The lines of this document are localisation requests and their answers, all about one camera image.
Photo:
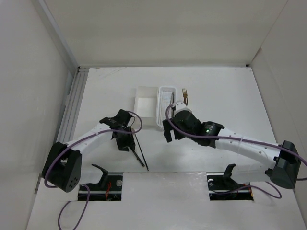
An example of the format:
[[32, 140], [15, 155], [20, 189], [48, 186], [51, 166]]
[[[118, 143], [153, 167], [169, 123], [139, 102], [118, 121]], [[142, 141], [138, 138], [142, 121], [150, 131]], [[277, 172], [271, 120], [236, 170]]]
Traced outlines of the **gold fork black handle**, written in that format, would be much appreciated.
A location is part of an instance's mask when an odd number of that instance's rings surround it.
[[188, 105], [188, 92], [186, 88], [182, 89], [183, 102], [185, 105]]

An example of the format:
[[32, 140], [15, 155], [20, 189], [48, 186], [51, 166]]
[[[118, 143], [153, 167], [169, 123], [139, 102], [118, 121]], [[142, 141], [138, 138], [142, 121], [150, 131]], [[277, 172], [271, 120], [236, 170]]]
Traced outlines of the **black spoon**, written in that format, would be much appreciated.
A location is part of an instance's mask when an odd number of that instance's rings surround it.
[[140, 158], [139, 157], [139, 155], [137, 154], [137, 152], [136, 152], [136, 150], [135, 149], [133, 149], [133, 148], [131, 148], [131, 151], [132, 151], [132, 153], [134, 154], [134, 156], [136, 157], [136, 160], [140, 163], [140, 165], [142, 166], [142, 167], [145, 167], [146, 166], [146, 164], [145, 164], [145, 158]]

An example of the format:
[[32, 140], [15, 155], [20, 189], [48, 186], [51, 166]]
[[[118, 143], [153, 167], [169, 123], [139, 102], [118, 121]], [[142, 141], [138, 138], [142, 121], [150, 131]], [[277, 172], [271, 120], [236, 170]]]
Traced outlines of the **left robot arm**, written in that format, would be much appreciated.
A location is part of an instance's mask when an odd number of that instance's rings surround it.
[[102, 118], [99, 123], [82, 136], [66, 142], [52, 145], [42, 170], [42, 178], [47, 188], [59, 188], [69, 193], [80, 183], [83, 156], [91, 153], [105, 142], [115, 140], [120, 151], [135, 149], [133, 134], [142, 127], [132, 131], [130, 120], [141, 118], [132, 111], [120, 109], [114, 117]]

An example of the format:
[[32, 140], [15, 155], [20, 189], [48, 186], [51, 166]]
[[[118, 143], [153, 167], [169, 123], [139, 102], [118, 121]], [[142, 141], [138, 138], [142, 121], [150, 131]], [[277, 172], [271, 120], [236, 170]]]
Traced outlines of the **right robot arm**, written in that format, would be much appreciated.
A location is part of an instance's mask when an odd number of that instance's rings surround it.
[[235, 189], [250, 182], [272, 182], [285, 189], [295, 188], [303, 159], [290, 141], [279, 145], [247, 139], [221, 124], [201, 122], [188, 109], [172, 118], [167, 116], [163, 126], [167, 142], [188, 138], [200, 146], [230, 151], [256, 161], [247, 166], [229, 164], [221, 176], [226, 188]]

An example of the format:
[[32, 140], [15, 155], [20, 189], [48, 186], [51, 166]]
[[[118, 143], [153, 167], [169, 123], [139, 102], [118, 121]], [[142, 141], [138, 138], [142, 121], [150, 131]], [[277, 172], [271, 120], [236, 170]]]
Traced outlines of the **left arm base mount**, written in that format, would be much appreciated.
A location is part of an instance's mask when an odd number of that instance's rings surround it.
[[109, 172], [92, 164], [81, 172], [77, 199], [79, 201], [121, 201], [123, 173]]

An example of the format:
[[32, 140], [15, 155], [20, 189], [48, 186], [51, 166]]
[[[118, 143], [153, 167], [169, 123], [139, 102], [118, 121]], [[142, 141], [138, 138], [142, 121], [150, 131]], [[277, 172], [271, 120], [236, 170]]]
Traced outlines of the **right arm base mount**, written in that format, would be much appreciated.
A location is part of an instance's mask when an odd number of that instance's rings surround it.
[[234, 191], [246, 184], [238, 184], [231, 179], [232, 171], [236, 165], [229, 164], [224, 172], [207, 173], [207, 185], [209, 190], [209, 199], [211, 201], [253, 201], [253, 193], [250, 187]]

